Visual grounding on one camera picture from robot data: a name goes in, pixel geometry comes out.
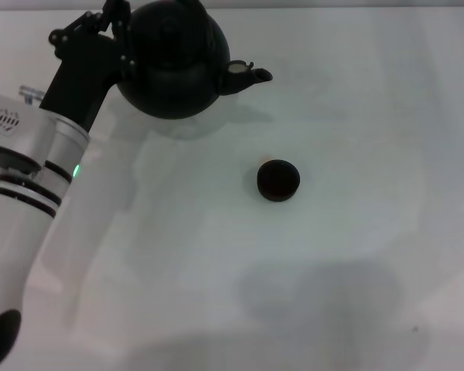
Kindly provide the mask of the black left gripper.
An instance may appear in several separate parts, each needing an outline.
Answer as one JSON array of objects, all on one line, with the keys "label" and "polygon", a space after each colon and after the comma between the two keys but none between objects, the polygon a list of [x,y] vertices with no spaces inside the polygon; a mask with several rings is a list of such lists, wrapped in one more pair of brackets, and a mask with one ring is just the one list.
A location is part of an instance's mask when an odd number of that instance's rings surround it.
[{"label": "black left gripper", "polygon": [[[107,30],[114,10],[114,37]],[[40,107],[89,130],[107,92],[132,77],[135,58],[128,1],[107,0],[101,11],[85,12],[63,29],[54,29],[49,42],[61,61]]]}]

